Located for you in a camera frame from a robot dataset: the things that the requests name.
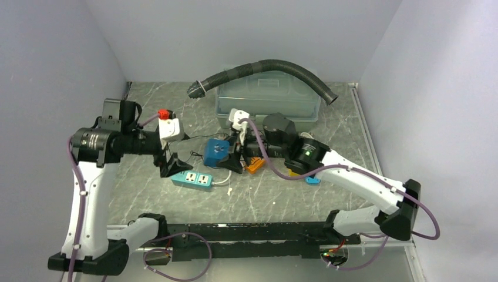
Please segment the blue cube socket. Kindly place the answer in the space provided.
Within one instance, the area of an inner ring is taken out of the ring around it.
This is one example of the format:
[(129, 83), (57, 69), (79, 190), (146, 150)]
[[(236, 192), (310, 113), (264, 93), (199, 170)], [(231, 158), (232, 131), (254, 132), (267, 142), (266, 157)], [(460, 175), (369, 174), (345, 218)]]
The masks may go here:
[(204, 149), (204, 165), (208, 167), (217, 167), (217, 163), (228, 156), (229, 148), (229, 141), (210, 138)]

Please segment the orange power strip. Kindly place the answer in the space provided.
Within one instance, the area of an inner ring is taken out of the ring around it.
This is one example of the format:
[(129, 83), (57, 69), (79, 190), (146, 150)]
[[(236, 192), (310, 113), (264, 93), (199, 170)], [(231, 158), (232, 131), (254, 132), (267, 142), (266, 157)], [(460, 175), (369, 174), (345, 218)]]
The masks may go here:
[(249, 174), (257, 173), (266, 164), (265, 159), (261, 157), (252, 157), (248, 162), (245, 163), (245, 171)]

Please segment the teal power strip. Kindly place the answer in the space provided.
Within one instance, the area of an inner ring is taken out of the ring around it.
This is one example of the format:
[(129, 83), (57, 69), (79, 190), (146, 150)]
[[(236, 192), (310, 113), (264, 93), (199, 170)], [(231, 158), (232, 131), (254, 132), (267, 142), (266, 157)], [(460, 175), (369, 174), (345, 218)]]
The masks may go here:
[(176, 186), (186, 187), (202, 192), (211, 192), (213, 190), (212, 175), (207, 173), (186, 170), (172, 175), (170, 180)]

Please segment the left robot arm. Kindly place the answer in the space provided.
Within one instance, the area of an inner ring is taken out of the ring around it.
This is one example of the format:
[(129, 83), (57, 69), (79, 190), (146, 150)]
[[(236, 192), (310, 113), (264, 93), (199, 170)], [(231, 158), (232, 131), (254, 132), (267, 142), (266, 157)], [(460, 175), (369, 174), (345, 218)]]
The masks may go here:
[(160, 109), (152, 116), (158, 122), (154, 131), (144, 129), (141, 114), (136, 102), (106, 99), (93, 126), (77, 130), (68, 140), (74, 175), (70, 223), (60, 252), (48, 259), (48, 268), (61, 271), (67, 281), (76, 273), (117, 276), (132, 251), (148, 242), (160, 247), (168, 241), (167, 220), (156, 213), (141, 214), (124, 229), (107, 232), (110, 194), (123, 156), (150, 155), (161, 177), (191, 168), (167, 152), (171, 142), (187, 139), (176, 114)]

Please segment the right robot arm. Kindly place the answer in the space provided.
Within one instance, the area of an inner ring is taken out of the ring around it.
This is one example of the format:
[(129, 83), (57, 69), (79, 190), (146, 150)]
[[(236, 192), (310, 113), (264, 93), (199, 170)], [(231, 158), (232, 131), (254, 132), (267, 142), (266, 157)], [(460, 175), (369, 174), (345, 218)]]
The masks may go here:
[(412, 179), (400, 182), (367, 170), (316, 139), (299, 135), (294, 122), (281, 113), (265, 117), (260, 132), (249, 113), (232, 109), (227, 121), (232, 134), (228, 138), (229, 154), (219, 162), (221, 167), (242, 171), (240, 158), (284, 159), (284, 165), (295, 175), (270, 168), (281, 178), (299, 180), (313, 177), (337, 184), (357, 194), (371, 207), (351, 211), (333, 210), (324, 224), (324, 237), (337, 244), (345, 237), (378, 232), (393, 239), (408, 241), (415, 233), (420, 184)]

